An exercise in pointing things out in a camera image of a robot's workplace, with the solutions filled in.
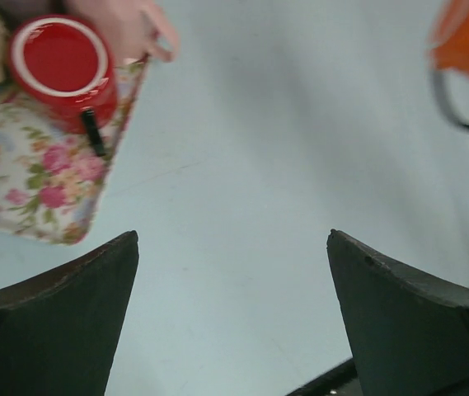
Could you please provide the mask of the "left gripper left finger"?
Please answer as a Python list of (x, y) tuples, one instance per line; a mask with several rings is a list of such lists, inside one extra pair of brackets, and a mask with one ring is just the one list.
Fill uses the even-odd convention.
[(0, 289), (0, 395), (102, 395), (138, 268), (122, 233)]

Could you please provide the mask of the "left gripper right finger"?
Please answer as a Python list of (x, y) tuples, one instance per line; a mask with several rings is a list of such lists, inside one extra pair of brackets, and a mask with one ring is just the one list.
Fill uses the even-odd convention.
[(469, 395), (469, 288), (333, 230), (327, 255), (365, 395)]

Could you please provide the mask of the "red mug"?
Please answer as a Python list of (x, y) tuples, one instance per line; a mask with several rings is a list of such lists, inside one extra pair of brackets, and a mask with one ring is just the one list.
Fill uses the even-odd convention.
[(62, 131), (87, 137), (106, 156), (101, 129), (118, 106), (114, 58), (95, 27), (49, 14), (20, 25), (8, 42), (7, 66), (18, 86)]

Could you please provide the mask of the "orange mug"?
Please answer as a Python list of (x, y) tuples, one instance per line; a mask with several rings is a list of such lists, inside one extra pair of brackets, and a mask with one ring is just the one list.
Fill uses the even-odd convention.
[(429, 37), (431, 85), (445, 120), (469, 133), (469, 123), (448, 97), (444, 73), (457, 71), (469, 77), (469, 0), (445, 1)]

